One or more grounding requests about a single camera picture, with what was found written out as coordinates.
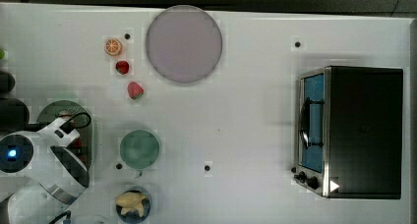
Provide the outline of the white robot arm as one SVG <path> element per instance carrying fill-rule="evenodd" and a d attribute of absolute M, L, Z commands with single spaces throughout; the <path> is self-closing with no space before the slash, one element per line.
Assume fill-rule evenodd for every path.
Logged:
<path fill-rule="evenodd" d="M 29 179 L 1 202 L 1 224 L 49 224 L 89 187 L 89 170 L 69 145 L 80 136 L 57 118 L 37 132 L 1 139 L 1 172 Z"/>

